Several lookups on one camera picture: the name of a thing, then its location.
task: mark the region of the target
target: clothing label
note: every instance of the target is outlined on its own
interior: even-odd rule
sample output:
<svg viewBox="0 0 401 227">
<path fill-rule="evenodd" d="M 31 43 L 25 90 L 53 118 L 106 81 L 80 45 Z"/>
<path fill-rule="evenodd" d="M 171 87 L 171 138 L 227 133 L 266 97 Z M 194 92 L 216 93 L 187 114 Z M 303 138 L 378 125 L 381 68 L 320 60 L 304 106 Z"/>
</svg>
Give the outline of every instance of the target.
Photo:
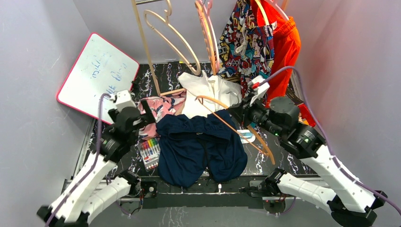
<svg viewBox="0 0 401 227">
<path fill-rule="evenodd" d="M 277 28 L 277 21 L 274 21 L 274 22 L 271 24 L 271 28 L 272 28 L 273 30 Z"/>
</svg>

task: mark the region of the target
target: marker set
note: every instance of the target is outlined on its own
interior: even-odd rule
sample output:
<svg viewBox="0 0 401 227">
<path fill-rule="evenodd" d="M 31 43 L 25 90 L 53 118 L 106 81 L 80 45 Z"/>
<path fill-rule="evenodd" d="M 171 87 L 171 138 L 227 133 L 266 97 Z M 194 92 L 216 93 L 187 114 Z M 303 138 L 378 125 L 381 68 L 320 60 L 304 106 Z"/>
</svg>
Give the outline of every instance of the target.
<svg viewBox="0 0 401 227">
<path fill-rule="evenodd" d="M 142 156 L 146 171 L 153 170 L 159 164 L 160 145 L 155 138 L 147 140 L 138 145 L 139 153 Z"/>
</svg>

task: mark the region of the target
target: patterned fabric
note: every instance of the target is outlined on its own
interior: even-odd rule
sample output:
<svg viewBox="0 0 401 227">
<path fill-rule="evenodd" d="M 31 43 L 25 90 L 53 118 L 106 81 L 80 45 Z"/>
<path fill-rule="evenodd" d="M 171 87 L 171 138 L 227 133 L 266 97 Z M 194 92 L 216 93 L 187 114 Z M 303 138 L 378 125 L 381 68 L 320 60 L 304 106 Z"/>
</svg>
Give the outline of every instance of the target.
<svg viewBox="0 0 401 227">
<path fill-rule="evenodd" d="M 186 92 L 178 92 L 168 96 L 155 96 L 144 98 L 146 100 L 156 123 L 159 122 L 167 114 L 174 114 L 185 102 Z M 141 114 L 145 113 L 141 103 L 136 103 Z M 149 140 L 157 136 L 156 124 L 149 124 L 139 131 L 139 138 Z"/>
<path fill-rule="evenodd" d="M 223 78 L 240 76 L 242 97 L 249 92 L 250 80 L 270 75 L 274 57 L 272 34 L 272 25 L 257 25 L 251 6 L 245 0 L 236 2 L 218 43 L 221 60 L 218 74 Z"/>
</svg>

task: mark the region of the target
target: marble tabletop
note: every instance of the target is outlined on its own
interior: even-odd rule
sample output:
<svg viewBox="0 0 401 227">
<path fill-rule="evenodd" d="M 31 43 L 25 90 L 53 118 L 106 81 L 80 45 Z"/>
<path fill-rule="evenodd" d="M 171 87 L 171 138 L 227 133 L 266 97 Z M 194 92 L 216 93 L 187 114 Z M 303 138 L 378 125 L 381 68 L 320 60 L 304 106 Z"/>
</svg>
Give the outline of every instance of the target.
<svg viewBox="0 0 401 227">
<path fill-rule="evenodd" d="M 201 67 L 209 74 L 210 64 L 202 63 Z M 180 84 L 178 83 L 178 76 L 180 76 L 183 72 L 190 73 L 188 67 L 185 64 L 180 63 L 154 64 L 154 69 L 158 77 L 161 92 L 181 88 Z M 149 96 L 157 96 L 155 85 L 153 83 L 150 69 L 147 64 L 140 65 L 135 80 L 139 81 L 140 89 L 139 92 L 135 94 L 134 100 L 139 100 L 141 98 Z M 289 85 L 288 90 L 291 91 L 292 89 L 292 86 Z M 90 145 L 87 150 L 87 155 L 89 154 L 89 152 L 96 149 L 96 125 L 97 124 L 95 123 L 89 141 Z M 271 149 L 276 164 L 273 165 L 268 157 L 264 156 L 262 153 L 259 153 L 250 144 L 244 144 L 245 152 L 248 155 L 248 164 L 242 175 L 268 175 L 276 167 L 284 169 L 291 174 L 315 174 L 315 172 L 310 167 L 306 166 L 301 161 L 296 159 L 293 155 L 289 154 L 282 147 L 280 147 L 279 141 L 275 136 L 262 129 L 256 130 L 261 134 L 262 138 L 266 141 L 267 145 Z M 254 144 L 259 148 L 262 148 L 258 140 L 256 140 Z M 109 173 L 109 177 L 114 177 L 125 169 L 130 169 L 132 172 L 137 173 L 140 176 L 158 175 L 157 169 L 150 172 L 147 172 L 145 170 L 139 151 L 134 146 L 131 148 L 131 151 L 127 153 L 118 163 L 118 165 L 116 165 L 115 168 Z"/>
</svg>

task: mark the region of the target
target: hanging clothes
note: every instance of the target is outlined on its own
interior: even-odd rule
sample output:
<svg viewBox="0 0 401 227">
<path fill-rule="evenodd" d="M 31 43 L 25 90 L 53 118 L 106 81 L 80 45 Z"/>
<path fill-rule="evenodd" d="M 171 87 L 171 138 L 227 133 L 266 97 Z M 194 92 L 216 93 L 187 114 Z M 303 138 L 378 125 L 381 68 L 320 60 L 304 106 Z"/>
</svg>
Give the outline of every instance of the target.
<svg viewBox="0 0 401 227">
<path fill-rule="evenodd" d="M 156 120 L 156 123 L 159 122 L 164 116 L 167 114 L 175 114 L 176 111 L 180 109 L 180 107 L 185 102 L 186 93 L 181 91 L 174 94 L 170 94 L 168 96 L 155 96 L 155 97 L 147 97 L 143 100 L 149 105 L 150 110 Z M 142 107 L 142 104 L 136 103 L 137 107 L 141 114 L 145 113 L 145 110 Z M 156 133 L 156 124 L 148 124 L 144 128 L 139 131 L 139 139 L 149 140 L 157 136 Z"/>
<path fill-rule="evenodd" d="M 274 64 L 271 68 L 271 73 L 275 73 L 284 66 L 295 65 L 301 50 L 301 40 L 292 17 L 288 17 L 289 20 L 285 21 L 273 6 L 264 0 L 260 2 L 266 12 L 269 23 L 277 21 L 277 28 L 273 31 Z M 263 26 L 265 22 L 262 12 L 255 0 L 251 0 L 251 7 L 254 9 L 258 26 Z M 292 70 L 286 70 L 269 81 L 270 88 L 267 90 L 268 105 L 271 99 L 285 95 L 291 73 Z"/>
<path fill-rule="evenodd" d="M 207 77 L 206 72 L 202 71 L 202 76 L 197 77 L 184 72 L 178 77 L 178 81 L 183 88 L 187 90 L 187 99 L 185 100 L 182 114 L 188 118 L 194 116 L 204 116 L 210 114 L 210 111 L 202 106 L 196 96 L 209 96 L 215 98 L 227 106 L 238 104 L 241 101 L 241 86 L 239 84 L 226 81 L 218 76 Z M 210 110 L 217 111 L 224 109 L 219 104 L 204 100 Z"/>
<path fill-rule="evenodd" d="M 267 78 L 273 65 L 273 25 L 258 26 L 251 6 L 238 0 L 218 43 L 221 77 L 241 77 L 241 93 L 248 93 L 248 82 L 262 75 Z"/>
<path fill-rule="evenodd" d="M 235 128 L 227 110 L 216 114 Z M 159 176 L 172 185 L 189 187 L 208 168 L 217 183 L 239 177 L 248 157 L 238 134 L 215 115 L 166 115 L 156 123 L 160 135 Z"/>
</svg>

